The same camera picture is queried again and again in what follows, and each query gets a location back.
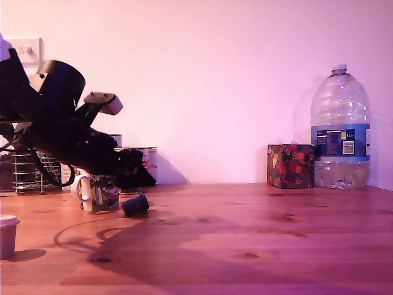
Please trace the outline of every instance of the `can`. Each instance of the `can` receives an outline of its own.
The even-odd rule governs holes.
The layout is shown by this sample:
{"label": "can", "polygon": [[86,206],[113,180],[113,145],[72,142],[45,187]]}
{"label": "can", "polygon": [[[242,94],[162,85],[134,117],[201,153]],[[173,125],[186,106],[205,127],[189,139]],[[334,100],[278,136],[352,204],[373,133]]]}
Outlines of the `can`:
{"label": "can", "polygon": [[147,171],[157,180],[157,148],[149,147],[149,168]]}
{"label": "can", "polygon": [[146,170],[149,169],[149,148],[147,147],[136,147],[138,151],[143,152],[142,156],[142,164],[146,168]]}

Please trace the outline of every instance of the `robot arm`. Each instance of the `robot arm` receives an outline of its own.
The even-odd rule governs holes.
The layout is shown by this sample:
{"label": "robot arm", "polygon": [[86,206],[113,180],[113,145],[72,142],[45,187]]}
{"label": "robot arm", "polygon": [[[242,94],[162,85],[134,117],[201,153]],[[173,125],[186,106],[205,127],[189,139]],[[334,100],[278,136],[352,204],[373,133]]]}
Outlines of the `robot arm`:
{"label": "robot arm", "polygon": [[[115,115],[122,109],[116,95],[92,92],[76,109],[85,86],[78,70],[50,60],[30,81],[15,49],[9,49],[9,55],[0,62],[0,134],[16,149],[34,154],[36,149],[91,174],[111,175],[119,188],[155,184],[142,165],[141,152],[115,151],[116,141],[90,126],[99,112]],[[10,123],[18,123],[15,130]]]}

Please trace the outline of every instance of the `metal dish rack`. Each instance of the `metal dish rack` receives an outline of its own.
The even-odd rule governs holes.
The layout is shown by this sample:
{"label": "metal dish rack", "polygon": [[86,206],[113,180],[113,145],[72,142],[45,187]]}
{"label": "metal dish rack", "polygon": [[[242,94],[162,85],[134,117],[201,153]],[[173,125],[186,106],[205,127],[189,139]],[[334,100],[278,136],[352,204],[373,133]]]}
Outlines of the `metal dish rack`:
{"label": "metal dish rack", "polygon": [[[55,158],[47,154],[37,152],[41,163],[45,169],[55,179],[61,182],[61,168],[60,163]],[[40,171],[36,168],[36,164],[29,153],[13,153],[14,156],[14,171],[12,182],[16,193],[28,191],[32,189],[40,189],[44,192],[44,187],[51,186],[51,184],[43,177]]]}

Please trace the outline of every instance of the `white mug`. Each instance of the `white mug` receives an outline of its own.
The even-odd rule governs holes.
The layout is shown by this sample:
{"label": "white mug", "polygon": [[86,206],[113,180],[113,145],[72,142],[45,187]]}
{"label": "white mug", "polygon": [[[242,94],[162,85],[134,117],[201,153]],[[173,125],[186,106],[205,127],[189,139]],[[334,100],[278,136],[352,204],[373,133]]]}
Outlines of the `white mug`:
{"label": "white mug", "polygon": [[110,210],[119,205],[119,189],[108,176],[80,171],[71,184],[71,195],[80,199],[84,211]]}

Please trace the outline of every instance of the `floral gift box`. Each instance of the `floral gift box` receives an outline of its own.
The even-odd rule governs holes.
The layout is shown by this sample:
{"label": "floral gift box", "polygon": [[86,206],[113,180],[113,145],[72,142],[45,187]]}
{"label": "floral gift box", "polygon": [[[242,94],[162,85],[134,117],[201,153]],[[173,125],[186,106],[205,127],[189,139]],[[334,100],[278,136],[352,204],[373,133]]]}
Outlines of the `floral gift box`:
{"label": "floral gift box", "polygon": [[269,144],[268,184],[281,189],[314,187],[312,144]]}

